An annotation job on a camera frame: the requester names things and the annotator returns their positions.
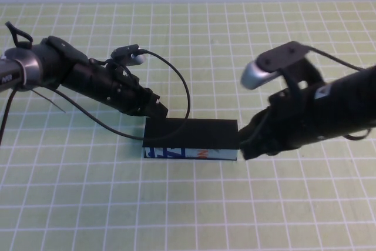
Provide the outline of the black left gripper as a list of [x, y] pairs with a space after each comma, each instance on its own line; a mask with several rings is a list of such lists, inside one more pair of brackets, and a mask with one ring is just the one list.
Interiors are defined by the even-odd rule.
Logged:
[[168, 108], [160, 103], [160, 96], [142, 87], [139, 78], [127, 68], [109, 62], [99, 67], [95, 78], [95, 94], [105, 104], [130, 116], [166, 119]]

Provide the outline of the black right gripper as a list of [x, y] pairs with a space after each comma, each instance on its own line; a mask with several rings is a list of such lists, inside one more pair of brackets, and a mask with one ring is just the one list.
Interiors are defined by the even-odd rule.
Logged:
[[273, 156], [319, 141], [322, 133], [314, 116], [318, 88], [313, 85], [300, 89], [297, 97], [288, 88], [271, 95], [270, 106], [238, 132], [243, 158]]

